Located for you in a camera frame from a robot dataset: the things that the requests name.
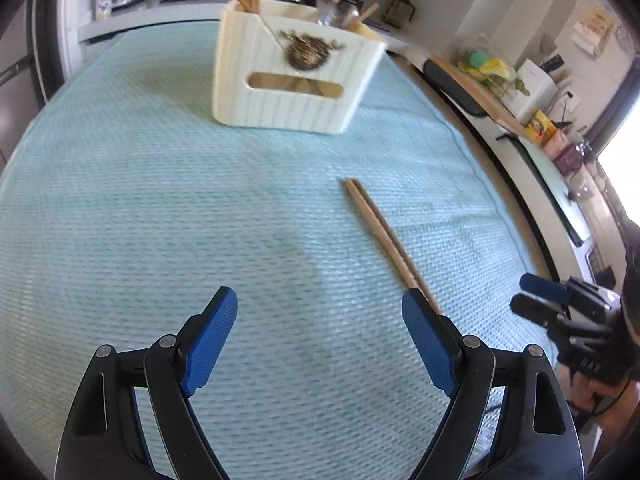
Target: window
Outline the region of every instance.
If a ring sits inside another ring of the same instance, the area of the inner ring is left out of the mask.
[[[598,157],[630,220],[640,225],[640,104]]]

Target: human hand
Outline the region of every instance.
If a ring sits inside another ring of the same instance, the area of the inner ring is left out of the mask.
[[[580,410],[592,412],[594,394],[603,397],[620,398],[603,414],[596,417],[596,423],[612,436],[619,436],[640,402],[640,384],[623,380],[617,386],[607,386],[576,372],[571,386],[571,402]]]

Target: yellow package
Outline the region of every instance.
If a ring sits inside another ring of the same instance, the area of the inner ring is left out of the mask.
[[[529,124],[527,124],[526,130],[531,140],[540,146],[544,146],[558,129],[545,114],[540,110],[536,110]]]

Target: metal pivot screw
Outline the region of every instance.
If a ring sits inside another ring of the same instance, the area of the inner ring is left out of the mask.
[[[163,335],[160,338],[159,345],[162,348],[171,348],[173,345],[175,345],[175,341],[176,341],[175,335],[170,335],[170,334],[169,335]]]
[[[527,350],[529,351],[529,354],[533,355],[533,357],[542,357],[545,354],[542,347],[538,345],[529,345]]]
[[[95,351],[96,357],[107,357],[111,353],[110,345],[102,345]]]
[[[478,348],[480,346],[480,340],[474,335],[465,335],[462,338],[462,342],[469,348]]]

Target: shelf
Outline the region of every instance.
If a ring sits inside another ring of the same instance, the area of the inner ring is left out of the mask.
[[[128,9],[116,10],[105,20],[89,22],[78,27],[78,42],[95,41],[102,36],[159,23],[219,20],[220,12],[226,3],[227,0],[161,4],[160,0],[145,0]]]

